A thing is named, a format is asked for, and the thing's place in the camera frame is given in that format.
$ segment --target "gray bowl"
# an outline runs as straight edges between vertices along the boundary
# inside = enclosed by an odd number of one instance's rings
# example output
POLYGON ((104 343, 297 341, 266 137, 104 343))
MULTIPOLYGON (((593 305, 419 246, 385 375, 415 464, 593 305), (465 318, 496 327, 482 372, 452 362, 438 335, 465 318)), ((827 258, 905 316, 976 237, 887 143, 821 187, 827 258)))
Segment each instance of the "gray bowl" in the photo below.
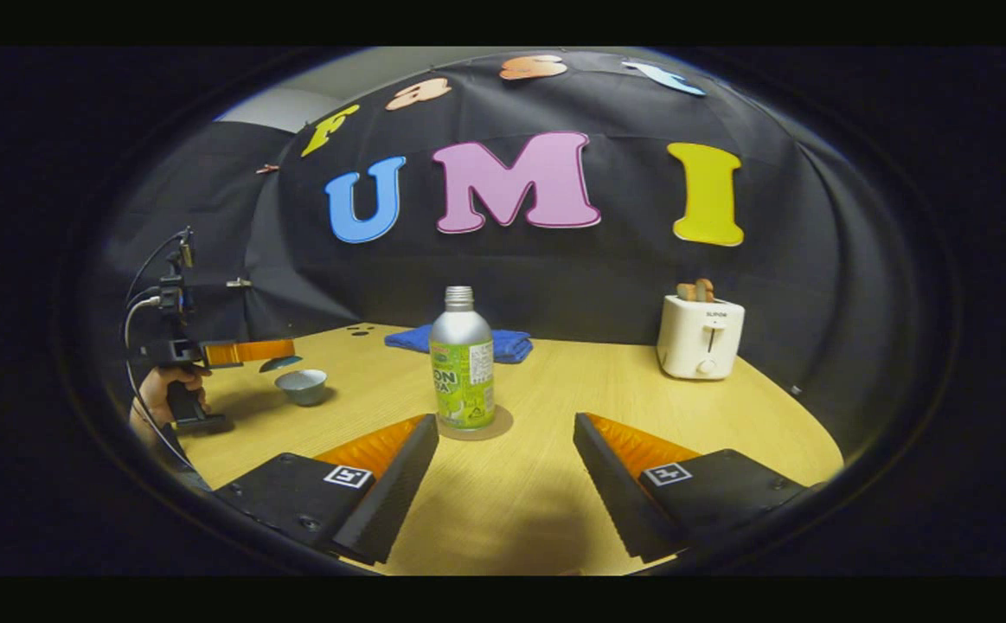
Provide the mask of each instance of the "gray bowl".
POLYGON ((318 405, 325 398, 326 374, 322 370, 297 370, 276 379, 276 386, 300 407, 318 405))

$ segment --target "letter m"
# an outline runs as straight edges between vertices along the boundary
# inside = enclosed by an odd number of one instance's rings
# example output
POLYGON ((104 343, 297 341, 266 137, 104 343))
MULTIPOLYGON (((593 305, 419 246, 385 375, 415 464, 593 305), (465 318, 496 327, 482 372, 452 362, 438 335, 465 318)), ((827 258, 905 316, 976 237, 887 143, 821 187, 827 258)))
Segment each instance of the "letter m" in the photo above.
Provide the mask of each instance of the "letter m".
POLYGON ((514 162, 506 165, 479 143, 459 143, 437 150, 445 167, 445 216, 437 228, 463 233, 483 227, 486 218, 472 207, 472 192, 496 223, 510 225, 521 201, 535 188, 534 207, 526 221, 537 227, 590 227, 602 214, 586 200, 580 150, 589 143, 578 132, 535 135, 514 162))

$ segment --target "hand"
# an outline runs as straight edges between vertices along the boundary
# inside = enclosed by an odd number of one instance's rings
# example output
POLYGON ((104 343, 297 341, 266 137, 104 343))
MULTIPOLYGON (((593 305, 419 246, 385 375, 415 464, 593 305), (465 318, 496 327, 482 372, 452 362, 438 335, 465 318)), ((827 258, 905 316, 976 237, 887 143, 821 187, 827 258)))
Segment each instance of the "hand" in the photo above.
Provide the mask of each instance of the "hand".
MULTIPOLYGON (((210 406, 207 405, 207 391, 203 390, 202 377, 208 377, 211 371, 198 366, 191 366, 191 370, 193 371, 187 371, 182 367, 154 367, 142 381, 140 394, 145 400, 145 405, 150 408, 153 422, 158 427, 176 421, 175 416, 171 414, 170 407, 168 407, 168 385, 173 381, 181 381, 188 391, 197 393, 199 406, 202 407, 203 411, 209 413, 210 406)), ((140 429, 148 429, 140 411, 142 411, 140 403, 135 399, 134 408, 130 414, 131 423, 139 426, 140 429)))

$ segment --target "bottle label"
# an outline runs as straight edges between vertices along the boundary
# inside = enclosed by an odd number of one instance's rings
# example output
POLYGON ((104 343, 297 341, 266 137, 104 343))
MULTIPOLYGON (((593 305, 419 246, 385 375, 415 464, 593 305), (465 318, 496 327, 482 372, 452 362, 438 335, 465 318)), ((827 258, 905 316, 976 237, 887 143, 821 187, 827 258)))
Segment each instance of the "bottle label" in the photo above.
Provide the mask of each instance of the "bottle label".
POLYGON ((453 429, 495 422, 495 343, 430 343, 437 416, 453 429))

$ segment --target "blue letter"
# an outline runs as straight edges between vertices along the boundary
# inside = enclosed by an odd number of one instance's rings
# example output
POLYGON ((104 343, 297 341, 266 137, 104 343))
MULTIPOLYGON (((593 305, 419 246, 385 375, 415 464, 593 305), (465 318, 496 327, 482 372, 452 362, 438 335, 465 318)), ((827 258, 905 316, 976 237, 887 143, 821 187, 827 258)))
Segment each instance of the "blue letter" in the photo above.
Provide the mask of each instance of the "blue letter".
POLYGON ((404 157, 389 157, 368 167, 367 173, 375 177, 375 214, 368 220, 359 220, 353 210, 353 184, 360 180, 356 173, 334 177, 325 185, 330 195, 330 225, 333 236, 347 244, 366 244, 391 229, 398 219, 398 169, 406 164, 404 157))
POLYGON ((689 86, 688 82, 686 82, 686 79, 683 77, 682 75, 676 75, 674 73, 670 73, 669 71, 662 70, 662 68, 658 66, 649 65, 646 63, 624 62, 623 64, 625 66, 641 70, 641 73, 648 75, 653 83, 663 84, 664 87, 668 87, 669 89, 676 89, 676 91, 683 91, 684 94, 691 94, 692 96, 706 95, 705 91, 696 87, 689 86))

